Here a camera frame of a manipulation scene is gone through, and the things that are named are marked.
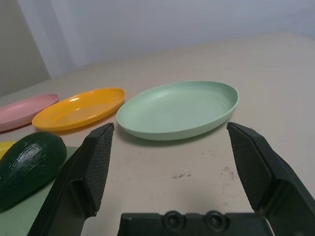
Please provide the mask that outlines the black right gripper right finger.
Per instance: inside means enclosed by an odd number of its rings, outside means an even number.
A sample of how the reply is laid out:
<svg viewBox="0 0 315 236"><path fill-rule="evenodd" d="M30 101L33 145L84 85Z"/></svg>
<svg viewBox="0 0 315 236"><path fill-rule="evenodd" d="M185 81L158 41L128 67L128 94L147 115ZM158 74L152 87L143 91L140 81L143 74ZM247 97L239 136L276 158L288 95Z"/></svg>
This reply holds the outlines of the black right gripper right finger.
<svg viewBox="0 0 315 236"><path fill-rule="evenodd" d="M237 173L254 212L277 236L313 236L315 200L290 165L255 130L230 122Z"/></svg>

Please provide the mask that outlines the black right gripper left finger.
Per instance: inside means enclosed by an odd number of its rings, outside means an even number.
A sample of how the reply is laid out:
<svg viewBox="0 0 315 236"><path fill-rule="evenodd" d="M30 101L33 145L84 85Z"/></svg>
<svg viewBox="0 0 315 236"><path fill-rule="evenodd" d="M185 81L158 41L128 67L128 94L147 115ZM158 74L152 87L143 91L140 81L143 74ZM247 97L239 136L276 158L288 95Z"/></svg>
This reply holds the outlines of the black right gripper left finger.
<svg viewBox="0 0 315 236"><path fill-rule="evenodd" d="M66 161L31 229L31 236L79 236L100 209L108 175L114 124L93 131Z"/></svg>

